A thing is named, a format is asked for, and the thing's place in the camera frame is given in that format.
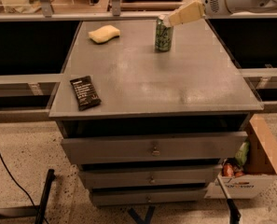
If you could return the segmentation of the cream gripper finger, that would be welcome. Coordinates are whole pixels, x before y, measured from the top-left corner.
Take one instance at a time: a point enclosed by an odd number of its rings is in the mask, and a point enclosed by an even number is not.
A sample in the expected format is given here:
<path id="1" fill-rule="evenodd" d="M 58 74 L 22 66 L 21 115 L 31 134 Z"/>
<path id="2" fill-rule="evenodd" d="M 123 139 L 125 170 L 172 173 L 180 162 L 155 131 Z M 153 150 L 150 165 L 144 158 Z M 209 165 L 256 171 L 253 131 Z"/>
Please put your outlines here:
<path id="1" fill-rule="evenodd" d="M 204 16 L 204 6 L 199 1 L 189 2 L 166 15 L 163 23 L 166 27 L 198 21 Z"/>

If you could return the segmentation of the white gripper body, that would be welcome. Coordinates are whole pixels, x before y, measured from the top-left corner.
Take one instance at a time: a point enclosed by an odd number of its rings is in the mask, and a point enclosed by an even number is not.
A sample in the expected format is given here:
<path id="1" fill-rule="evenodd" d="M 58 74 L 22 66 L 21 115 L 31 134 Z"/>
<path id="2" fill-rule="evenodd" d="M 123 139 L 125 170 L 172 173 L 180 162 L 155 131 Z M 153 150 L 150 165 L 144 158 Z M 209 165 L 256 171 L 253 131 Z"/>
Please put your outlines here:
<path id="1" fill-rule="evenodd" d="M 226 0 L 201 0 L 207 16 L 228 15 L 230 13 Z"/>

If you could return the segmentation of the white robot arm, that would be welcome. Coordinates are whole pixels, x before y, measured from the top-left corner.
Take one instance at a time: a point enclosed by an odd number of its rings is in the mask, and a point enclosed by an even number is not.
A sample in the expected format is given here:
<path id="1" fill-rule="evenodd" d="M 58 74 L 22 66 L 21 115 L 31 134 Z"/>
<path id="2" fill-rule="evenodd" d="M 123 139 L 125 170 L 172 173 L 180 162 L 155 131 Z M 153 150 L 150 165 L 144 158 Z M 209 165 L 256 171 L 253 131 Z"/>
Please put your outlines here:
<path id="1" fill-rule="evenodd" d="M 191 1 L 162 17 L 166 27 L 193 22 L 204 17 L 230 16 L 238 12 L 264 13 L 277 10 L 277 0 Z"/>

